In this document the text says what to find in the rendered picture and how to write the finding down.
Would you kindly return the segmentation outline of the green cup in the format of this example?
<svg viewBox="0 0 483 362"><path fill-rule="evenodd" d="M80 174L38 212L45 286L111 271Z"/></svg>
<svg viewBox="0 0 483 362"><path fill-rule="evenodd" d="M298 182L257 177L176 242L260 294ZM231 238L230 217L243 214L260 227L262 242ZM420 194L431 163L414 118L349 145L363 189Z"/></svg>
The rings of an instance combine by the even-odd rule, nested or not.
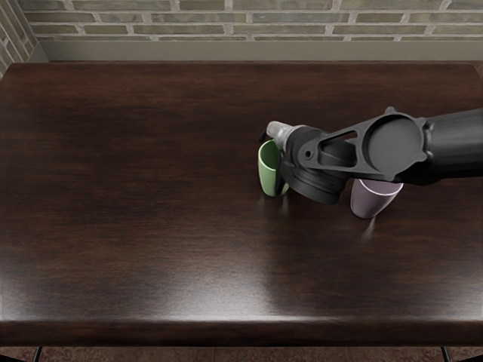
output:
<svg viewBox="0 0 483 362"><path fill-rule="evenodd" d="M261 189L269 197L278 196L275 193L276 167L280 149L274 140L264 142L258 149L257 167Z"/></svg>

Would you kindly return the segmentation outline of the mauve cup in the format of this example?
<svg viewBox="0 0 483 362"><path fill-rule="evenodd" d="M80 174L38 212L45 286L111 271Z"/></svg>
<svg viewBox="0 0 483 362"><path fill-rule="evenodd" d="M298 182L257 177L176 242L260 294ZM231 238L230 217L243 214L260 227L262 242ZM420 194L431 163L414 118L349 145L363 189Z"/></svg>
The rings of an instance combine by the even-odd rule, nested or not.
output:
<svg viewBox="0 0 483 362"><path fill-rule="evenodd" d="M355 179L350 198L351 211L359 218L372 219L389 206L403 186L403 183Z"/></svg>

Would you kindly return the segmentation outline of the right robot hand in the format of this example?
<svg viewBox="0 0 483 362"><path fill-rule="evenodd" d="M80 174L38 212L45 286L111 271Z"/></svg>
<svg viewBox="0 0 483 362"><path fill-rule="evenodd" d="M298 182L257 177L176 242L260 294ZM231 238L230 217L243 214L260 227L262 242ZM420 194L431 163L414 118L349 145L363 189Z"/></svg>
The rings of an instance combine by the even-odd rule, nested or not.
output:
<svg viewBox="0 0 483 362"><path fill-rule="evenodd" d="M275 193L278 194L278 196L283 195L288 190L288 185L281 175L281 166L285 156L285 146L288 141L288 137L297 128L299 128L299 126L290 126L289 124L284 124L279 121L271 121L268 123L266 129L259 138L261 145L268 140L274 140L275 144L280 149L275 181Z"/></svg>

